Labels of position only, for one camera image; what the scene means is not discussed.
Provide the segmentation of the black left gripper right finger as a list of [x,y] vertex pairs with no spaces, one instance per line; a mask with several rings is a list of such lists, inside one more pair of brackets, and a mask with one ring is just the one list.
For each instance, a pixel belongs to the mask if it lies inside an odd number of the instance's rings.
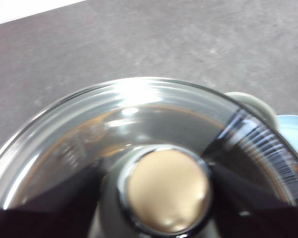
[[239,174],[201,164],[211,185],[207,221],[222,238],[298,238],[298,206],[289,205]]

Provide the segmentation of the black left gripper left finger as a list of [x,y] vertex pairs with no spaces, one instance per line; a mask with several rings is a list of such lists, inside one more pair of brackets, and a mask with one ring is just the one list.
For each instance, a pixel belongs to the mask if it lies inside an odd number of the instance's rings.
[[0,238],[85,238],[106,175],[92,163],[15,208],[0,208]]

